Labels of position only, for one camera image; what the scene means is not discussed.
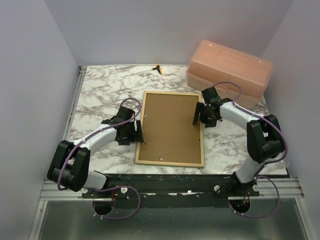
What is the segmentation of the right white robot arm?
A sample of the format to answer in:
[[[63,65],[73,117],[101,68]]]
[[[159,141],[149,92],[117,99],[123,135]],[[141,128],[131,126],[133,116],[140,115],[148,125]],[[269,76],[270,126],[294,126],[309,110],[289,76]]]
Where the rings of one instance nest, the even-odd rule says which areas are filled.
[[[201,92],[204,102],[198,102],[192,124],[198,122],[205,128],[214,128],[218,121],[229,120],[246,130],[248,156],[242,166],[231,176],[229,191],[241,196],[248,190],[258,173],[268,164],[276,163],[280,154],[288,151],[276,116],[263,116],[247,110],[230,98],[222,99],[214,87]]]

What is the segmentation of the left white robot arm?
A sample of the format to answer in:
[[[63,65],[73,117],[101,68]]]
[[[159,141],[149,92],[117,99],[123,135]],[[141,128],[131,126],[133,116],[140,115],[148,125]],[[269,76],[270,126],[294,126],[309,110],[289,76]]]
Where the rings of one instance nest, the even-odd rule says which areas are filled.
[[[143,143],[142,124],[136,117],[140,113],[120,106],[117,114],[105,119],[93,132],[75,141],[62,140],[55,150],[47,172],[47,179],[59,190],[78,192],[93,190],[99,197],[110,194],[111,185],[103,173],[89,170],[91,157],[107,144]]]

